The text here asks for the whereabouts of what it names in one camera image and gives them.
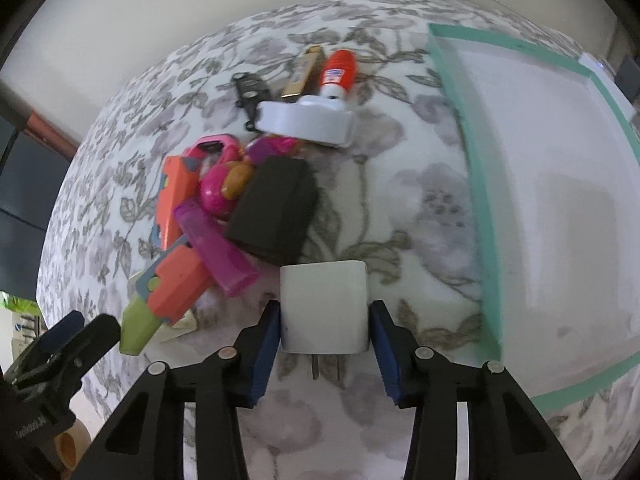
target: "white power adapter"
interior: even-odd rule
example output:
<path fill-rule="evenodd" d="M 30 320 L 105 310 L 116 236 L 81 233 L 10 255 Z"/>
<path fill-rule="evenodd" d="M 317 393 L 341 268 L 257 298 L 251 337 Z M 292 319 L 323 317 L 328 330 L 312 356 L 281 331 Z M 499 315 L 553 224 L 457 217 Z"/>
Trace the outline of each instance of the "white power adapter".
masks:
<path fill-rule="evenodd" d="M 311 354 L 355 354 L 369 349 L 367 265 L 325 262 L 280 269 L 282 349 Z"/>

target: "purple tube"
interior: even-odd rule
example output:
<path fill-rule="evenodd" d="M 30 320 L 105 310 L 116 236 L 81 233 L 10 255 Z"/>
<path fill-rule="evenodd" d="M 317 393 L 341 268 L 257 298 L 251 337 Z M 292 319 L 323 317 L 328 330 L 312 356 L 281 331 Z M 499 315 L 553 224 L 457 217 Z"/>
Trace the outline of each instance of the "purple tube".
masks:
<path fill-rule="evenodd" d="M 244 253 L 222 235 L 222 228 L 190 198 L 174 209 L 174 216 L 226 297 L 234 298 L 253 285 L 258 272 Z"/>

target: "floral tablecloth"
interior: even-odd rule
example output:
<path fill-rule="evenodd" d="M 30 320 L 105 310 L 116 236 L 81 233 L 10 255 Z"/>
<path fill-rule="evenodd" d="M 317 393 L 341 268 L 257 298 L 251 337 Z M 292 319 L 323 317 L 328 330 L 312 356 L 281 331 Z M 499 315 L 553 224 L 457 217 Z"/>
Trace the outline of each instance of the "floral tablecloth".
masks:
<path fill-rule="evenodd" d="M 127 280 L 158 256 L 150 239 L 161 162 L 206 132 L 249 140 L 230 76 L 256 72 L 281 89 L 305 45 L 352 49 L 360 128 L 346 150 L 306 148 L 322 187 L 303 261 L 360 259 L 370 299 L 386 301 L 420 343 L 451 358 L 479 335 L 479 264 L 465 153 L 426 47 L 428 22 L 497 30 L 577 57 L 575 41 L 516 16 L 456 0 L 324 0 L 262 12 L 181 47 L 104 106 L 60 190 L 38 280 L 50 324 L 78 309 L 120 318 Z M 172 366 L 231 344 L 278 292 L 278 271 L 242 298 L 207 292 L 198 330 L 174 340 Z M 105 418 L 149 364 L 112 350 L 83 391 Z M 413 410 L 384 393 L 372 351 L 349 356 L 341 383 L 321 360 L 280 353 L 267 394 L 241 410 L 252 479 L 388 480 L 404 472 Z M 637 368 L 546 420 L 585 479 L 609 479 L 639 437 Z M 193 407 L 186 416 L 186 478 L 194 472 Z"/>

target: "silver screw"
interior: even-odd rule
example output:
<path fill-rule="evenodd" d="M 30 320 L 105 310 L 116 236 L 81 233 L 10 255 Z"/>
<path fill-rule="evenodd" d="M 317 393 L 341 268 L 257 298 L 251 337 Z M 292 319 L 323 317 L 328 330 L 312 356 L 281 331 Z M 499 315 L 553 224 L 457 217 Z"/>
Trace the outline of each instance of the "silver screw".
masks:
<path fill-rule="evenodd" d="M 504 365 L 500 361 L 489 361 L 486 367 L 492 374 L 501 374 L 504 371 Z"/>
<path fill-rule="evenodd" d="M 428 346 L 418 346 L 418 348 L 415 349 L 415 356 L 418 359 L 431 359 L 434 355 L 433 350 Z"/>
<path fill-rule="evenodd" d="M 238 350 L 236 350 L 232 346 L 223 346 L 220 350 L 218 350 L 218 357 L 220 359 L 233 359 L 237 355 Z"/>
<path fill-rule="evenodd" d="M 166 364 L 162 361 L 156 361 L 155 363 L 151 363 L 149 368 L 146 369 L 147 372 L 151 375 L 160 375 L 162 372 L 166 370 Z"/>

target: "green plastic bag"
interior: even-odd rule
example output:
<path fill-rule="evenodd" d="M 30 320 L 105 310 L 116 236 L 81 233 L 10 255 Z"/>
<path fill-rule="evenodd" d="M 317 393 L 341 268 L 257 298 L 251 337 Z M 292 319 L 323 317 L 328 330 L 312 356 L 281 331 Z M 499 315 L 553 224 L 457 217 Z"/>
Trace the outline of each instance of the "green plastic bag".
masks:
<path fill-rule="evenodd" d="M 30 316 L 35 317 L 42 316 L 40 308 L 35 301 L 23 300 L 22 298 L 11 296 L 6 292 L 0 293 L 0 304 L 12 312 L 30 314 Z"/>

